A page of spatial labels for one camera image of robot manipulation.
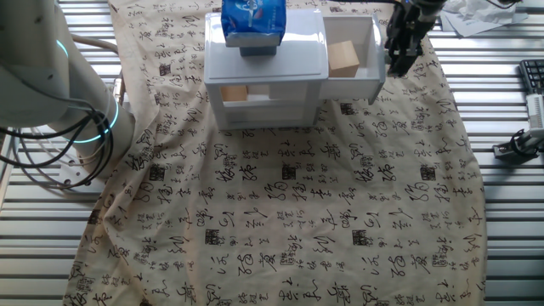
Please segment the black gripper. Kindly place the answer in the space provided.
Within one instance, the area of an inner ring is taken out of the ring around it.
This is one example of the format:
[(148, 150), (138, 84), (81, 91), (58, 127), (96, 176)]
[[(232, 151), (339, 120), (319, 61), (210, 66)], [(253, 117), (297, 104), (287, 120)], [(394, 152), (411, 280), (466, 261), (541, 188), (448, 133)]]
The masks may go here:
[(394, 12), (386, 29), (388, 63), (393, 64), (393, 76), (403, 77), (422, 55), (421, 40), (428, 32), (428, 12), (424, 1), (401, 0), (394, 5)]

